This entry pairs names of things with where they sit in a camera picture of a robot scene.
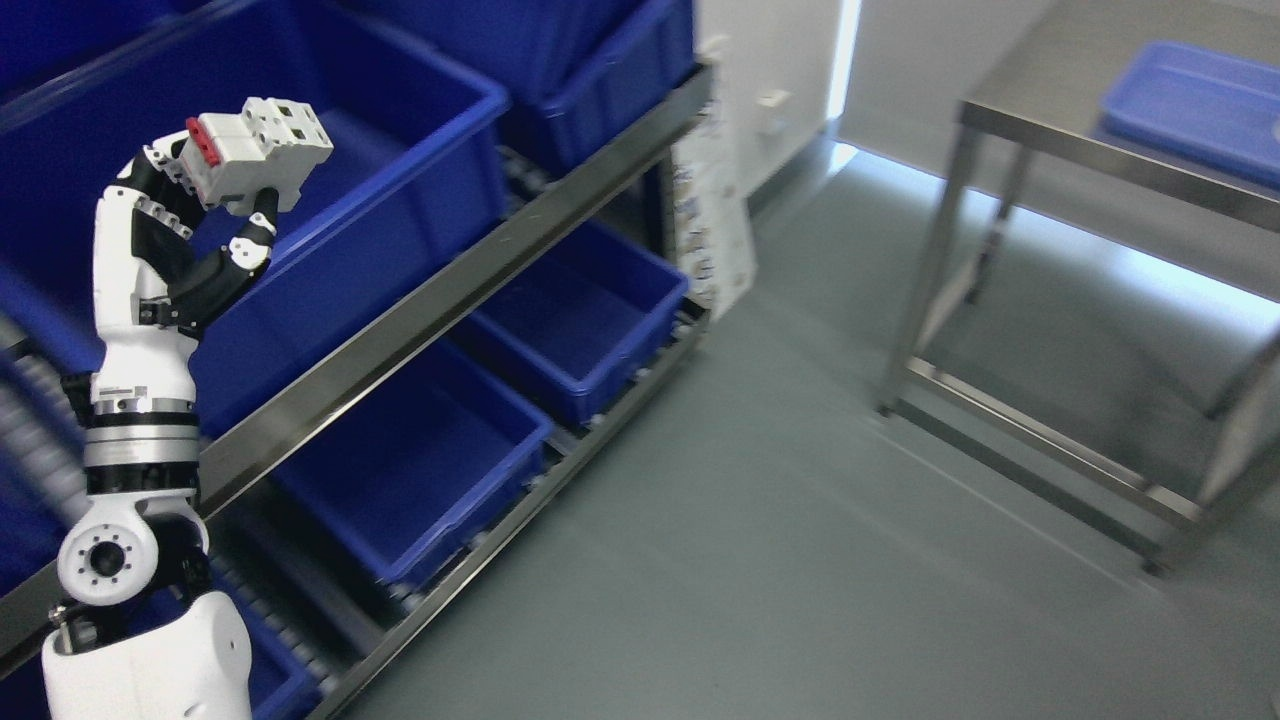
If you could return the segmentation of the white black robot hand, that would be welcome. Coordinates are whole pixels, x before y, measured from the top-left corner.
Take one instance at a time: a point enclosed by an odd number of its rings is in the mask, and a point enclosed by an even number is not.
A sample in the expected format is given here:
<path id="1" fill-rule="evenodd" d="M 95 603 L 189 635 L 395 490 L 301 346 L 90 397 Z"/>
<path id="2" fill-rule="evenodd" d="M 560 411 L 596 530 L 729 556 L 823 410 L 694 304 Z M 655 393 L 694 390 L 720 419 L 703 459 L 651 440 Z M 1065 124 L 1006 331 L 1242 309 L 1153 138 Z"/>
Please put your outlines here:
<path id="1" fill-rule="evenodd" d="M 102 191 L 95 208 L 93 324 L 105 355 L 90 398 L 150 402 L 189 411 L 197 389 L 189 360 L 209 327 L 265 275 L 282 199 L 261 188 L 243 225 L 197 258 L 191 238 L 207 214 L 179 156 L 186 133 L 145 145 Z"/>

